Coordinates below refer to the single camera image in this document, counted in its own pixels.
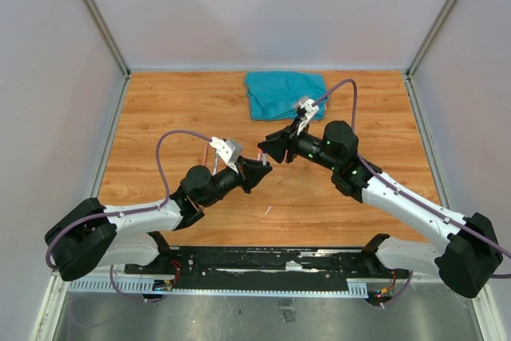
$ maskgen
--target gray wall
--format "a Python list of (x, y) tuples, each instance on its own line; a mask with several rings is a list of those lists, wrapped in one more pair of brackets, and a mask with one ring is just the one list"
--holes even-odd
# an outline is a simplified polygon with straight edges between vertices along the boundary
[[(511, 0), (461, 0), (415, 77), (454, 208), (489, 216), (508, 249), (510, 26)], [(492, 285), (511, 336), (511, 281)]]
[(43, 236), (87, 196), (121, 80), (80, 0), (0, 0), (1, 339), (28, 339)]
[(405, 69), (445, 0), (96, 0), (134, 69)]

